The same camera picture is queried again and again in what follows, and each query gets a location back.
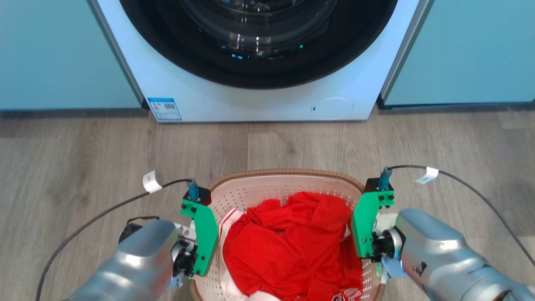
washing machine door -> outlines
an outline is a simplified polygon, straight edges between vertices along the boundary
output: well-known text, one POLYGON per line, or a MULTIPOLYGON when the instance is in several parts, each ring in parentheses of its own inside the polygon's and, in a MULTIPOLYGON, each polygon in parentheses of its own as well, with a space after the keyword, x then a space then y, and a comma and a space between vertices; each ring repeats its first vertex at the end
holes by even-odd
POLYGON ((368 48, 397 0, 120 0, 145 40, 178 67, 241 88, 329 75, 368 48))

white cloth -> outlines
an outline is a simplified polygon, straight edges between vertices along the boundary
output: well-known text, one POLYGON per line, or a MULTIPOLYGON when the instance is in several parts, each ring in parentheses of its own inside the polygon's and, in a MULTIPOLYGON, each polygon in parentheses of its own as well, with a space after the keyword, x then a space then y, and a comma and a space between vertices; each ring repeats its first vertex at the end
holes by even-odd
POLYGON ((219 223, 219 256, 222 263, 219 265, 219 281, 221 283, 221 288, 223 289, 223 294, 229 301, 280 301, 279 298, 262 291, 257 291, 250 297, 242 294, 228 272, 225 259, 223 258, 223 244, 225 243, 225 239, 227 238, 228 231, 232 224, 240 219, 242 215, 243 212, 237 209, 232 209, 219 223))

wooden floor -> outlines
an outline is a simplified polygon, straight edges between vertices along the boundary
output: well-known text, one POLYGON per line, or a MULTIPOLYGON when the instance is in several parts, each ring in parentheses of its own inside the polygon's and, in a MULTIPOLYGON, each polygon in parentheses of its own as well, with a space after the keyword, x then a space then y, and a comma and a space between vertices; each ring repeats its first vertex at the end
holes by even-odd
MULTIPOLYGON (((0 291, 31 300, 56 247, 106 208, 161 182, 218 177, 252 169, 338 171, 361 181, 384 166, 430 165, 489 197, 535 254, 535 111, 377 111, 367 122, 158 125, 145 117, 0 119, 0 291)), ((535 284, 535 268, 498 218, 449 178, 427 185, 420 170, 392 176, 397 208, 421 208, 463 232, 470 246, 515 280, 535 284)), ((180 217, 184 187, 118 209, 69 244, 52 265, 42 300, 61 300, 116 248, 130 217, 180 217)), ((162 300, 190 300, 188 289, 162 300)), ((407 279, 390 281, 385 300, 426 300, 407 279)))

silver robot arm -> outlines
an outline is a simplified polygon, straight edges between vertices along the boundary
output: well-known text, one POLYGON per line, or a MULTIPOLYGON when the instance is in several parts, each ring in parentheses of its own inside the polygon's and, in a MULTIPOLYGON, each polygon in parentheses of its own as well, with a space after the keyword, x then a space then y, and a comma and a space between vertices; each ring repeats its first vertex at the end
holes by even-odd
POLYGON ((535 301, 535 289, 511 280, 467 246, 457 230, 404 209, 377 241, 433 301, 535 301))
POLYGON ((177 275, 173 277, 178 256, 173 251, 179 241, 177 226, 158 220, 140 228, 119 243, 115 254, 67 300, 157 300, 167 287, 175 286, 176 280, 180 282, 177 275))

black cable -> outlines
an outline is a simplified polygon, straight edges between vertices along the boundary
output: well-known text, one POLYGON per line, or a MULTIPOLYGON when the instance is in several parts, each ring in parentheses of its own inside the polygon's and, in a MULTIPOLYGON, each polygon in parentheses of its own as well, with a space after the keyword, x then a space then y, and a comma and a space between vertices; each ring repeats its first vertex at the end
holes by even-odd
POLYGON ((130 224, 131 222, 133 221, 137 221, 137 220, 159 220, 160 217, 158 215, 149 215, 149 216, 138 216, 138 217, 134 217, 134 218, 131 218, 129 219, 128 221, 126 221, 126 225, 130 224))
MULTIPOLYGON (((397 166, 392 166, 392 167, 389 167, 388 170, 393 170, 393 169, 398 169, 398 168, 418 168, 418 169, 427 169, 427 166, 422 166, 422 165, 397 165, 397 166)), ((520 239, 518 239, 518 237, 516 236, 516 234, 513 232, 513 230, 511 229, 511 226, 509 226, 509 224, 507 223, 507 221, 505 220, 505 218, 501 215, 501 213, 498 211, 498 209, 496 209, 496 207, 491 203, 491 201, 486 198, 484 195, 482 195, 479 191, 477 191, 474 187, 472 187, 470 184, 466 183, 465 181, 457 178, 456 176, 452 175, 452 174, 449 174, 445 171, 442 171, 442 170, 439 170, 438 171, 439 174, 443 174, 445 176, 448 176, 456 181, 458 181, 459 183, 463 184, 464 186, 468 187, 471 191, 474 191, 475 194, 477 194, 483 201, 485 201, 485 203, 487 203, 487 205, 492 209, 492 211, 494 211, 494 213, 496 213, 496 215, 498 216, 498 218, 500 219, 500 221, 503 223, 503 225, 505 226, 505 228, 507 228, 507 231, 509 231, 509 233, 511 234, 511 236, 513 237, 513 239, 516 241, 516 243, 518 244, 518 246, 520 247, 520 249, 522 249, 522 252, 524 252, 524 254, 528 257, 528 259, 531 261, 531 264, 535 267, 535 260, 533 259, 533 257, 531 257, 531 254, 530 252, 528 252, 526 250, 526 248, 524 247, 524 245, 520 242, 520 239)))
MULTIPOLYGON (((176 184, 176 183, 180 183, 180 182, 191 182, 191 179, 180 179, 180 180, 174 180, 174 181, 171 181, 167 184, 164 184, 162 185, 162 188, 166 188, 168 186, 171 186, 173 184, 176 184)), ((92 223, 94 223, 95 221, 97 221, 98 219, 100 219, 102 216, 112 212, 113 210, 119 208, 119 207, 122 207, 128 203, 131 203, 135 200, 138 200, 138 199, 141 199, 142 197, 145 197, 147 195, 149 195, 150 193, 149 192, 144 192, 144 193, 141 193, 140 195, 137 195, 131 199, 128 199, 124 202, 121 202, 107 210, 105 210, 104 212, 100 213, 99 215, 97 215, 96 217, 93 217, 89 222, 85 223, 83 226, 81 226, 78 230, 76 230, 72 235, 70 235, 59 247, 58 249, 55 250, 55 252, 52 254, 52 257, 50 257, 50 259, 48 260, 47 262, 47 265, 44 267, 43 269, 43 273, 41 274, 41 279, 39 279, 39 285, 37 286, 37 294, 35 295, 35 301, 39 301, 41 299, 41 291, 43 290, 43 285, 44 285, 44 278, 46 277, 47 275, 47 272, 48 272, 48 269, 50 268, 50 266, 52 265, 52 262, 54 261, 54 259, 56 258, 56 256, 61 252, 61 250, 63 250, 63 248, 74 238, 76 237, 76 235, 80 234, 80 232, 82 232, 85 228, 87 228, 89 225, 91 225, 92 223)))

